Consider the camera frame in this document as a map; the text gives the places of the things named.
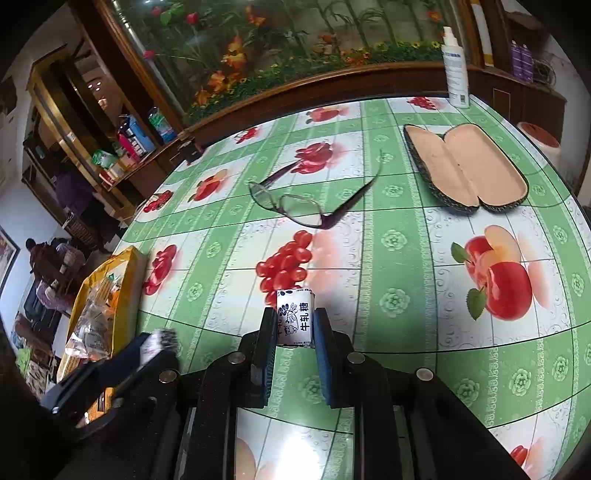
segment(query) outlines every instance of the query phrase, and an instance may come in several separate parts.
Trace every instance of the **wall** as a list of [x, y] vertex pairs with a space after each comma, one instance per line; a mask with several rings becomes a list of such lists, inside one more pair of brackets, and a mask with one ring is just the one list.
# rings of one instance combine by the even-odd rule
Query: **wall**
[[[517, 0], [501, 0], [501, 2], [507, 12], [530, 14]], [[544, 59], [550, 62], [556, 73], [554, 90], [567, 99], [560, 143], [562, 165], [558, 170], [569, 183], [573, 184], [579, 178], [587, 150], [591, 124], [591, 96], [554, 37], [548, 38], [543, 50]]]
[[12, 62], [5, 78], [12, 76], [17, 90], [17, 106], [2, 121], [0, 128], [0, 171], [7, 178], [0, 186], [0, 225], [21, 251], [8, 276], [0, 296], [0, 313], [7, 331], [12, 329], [22, 294], [30, 279], [29, 255], [25, 241], [32, 237], [46, 241], [56, 231], [62, 232], [57, 222], [21, 183], [23, 167], [22, 142], [31, 128], [32, 104], [26, 91], [33, 62], [63, 44], [73, 51], [80, 40], [80, 32], [69, 8], [61, 7], [28, 40]]

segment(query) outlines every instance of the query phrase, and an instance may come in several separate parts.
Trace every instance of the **table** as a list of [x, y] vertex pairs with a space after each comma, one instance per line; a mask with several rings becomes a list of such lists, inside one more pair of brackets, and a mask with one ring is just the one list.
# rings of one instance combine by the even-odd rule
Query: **table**
[[[183, 372], [236, 349], [241, 335], [258, 328], [265, 306], [257, 262], [302, 229], [256, 205], [248, 182], [294, 161], [298, 149], [327, 142], [333, 154], [326, 168], [287, 174], [272, 188], [315, 199], [329, 212], [375, 174], [382, 151], [381, 177], [363, 200], [333, 229], [305, 229], [314, 240], [303, 284], [356, 350], [402, 371], [431, 368], [507, 451], [528, 449], [523, 467], [545, 478], [567, 460], [591, 419], [591, 230], [552, 166], [509, 122], [473, 96], [462, 111], [443, 98], [427, 100], [364, 100], [296, 113], [181, 164], [157, 190], [171, 198], [142, 212], [116, 251], [135, 245], [151, 262], [177, 247], [159, 290], [142, 297], [138, 331], [175, 328]], [[467, 122], [480, 125], [524, 173], [530, 191], [523, 205], [501, 215], [480, 208], [468, 217], [430, 194], [401, 126], [441, 134]], [[450, 247], [489, 225], [503, 227], [523, 253], [534, 297], [518, 320], [499, 318], [502, 305], [473, 320], [466, 306], [475, 284]], [[238, 413], [239, 470], [253, 478], [256, 466], [259, 480], [351, 478], [352, 420], [351, 409], [325, 405], [314, 350], [278, 348], [268, 407]], [[402, 444], [408, 475], [407, 440]]]

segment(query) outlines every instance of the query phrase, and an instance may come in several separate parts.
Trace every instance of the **screw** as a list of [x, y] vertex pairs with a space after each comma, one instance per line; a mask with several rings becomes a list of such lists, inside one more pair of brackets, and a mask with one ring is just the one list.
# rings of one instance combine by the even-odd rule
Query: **screw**
[[244, 360], [246, 360], [246, 355], [244, 355], [244, 353], [242, 353], [242, 352], [232, 352], [232, 353], [230, 353], [230, 355], [228, 355], [228, 361], [232, 365], [239, 365]]
[[162, 383], [174, 382], [176, 379], [177, 373], [174, 370], [164, 370], [163, 372], [160, 372], [160, 375], [158, 376], [158, 380]]
[[430, 380], [433, 380], [433, 372], [431, 372], [428, 368], [419, 368], [417, 370], [417, 377], [419, 380], [428, 382]]
[[359, 352], [351, 352], [349, 355], [347, 355], [347, 360], [351, 364], [359, 365], [365, 362], [365, 355]]

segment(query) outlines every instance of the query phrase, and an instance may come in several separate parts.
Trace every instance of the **spray bottle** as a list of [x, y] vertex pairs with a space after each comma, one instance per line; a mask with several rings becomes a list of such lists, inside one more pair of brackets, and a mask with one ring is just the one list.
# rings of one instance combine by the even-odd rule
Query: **spray bottle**
[[466, 70], [466, 57], [464, 49], [457, 44], [457, 38], [453, 35], [451, 27], [443, 27], [443, 64], [447, 77], [447, 91], [449, 103], [457, 108], [468, 108], [468, 71]]

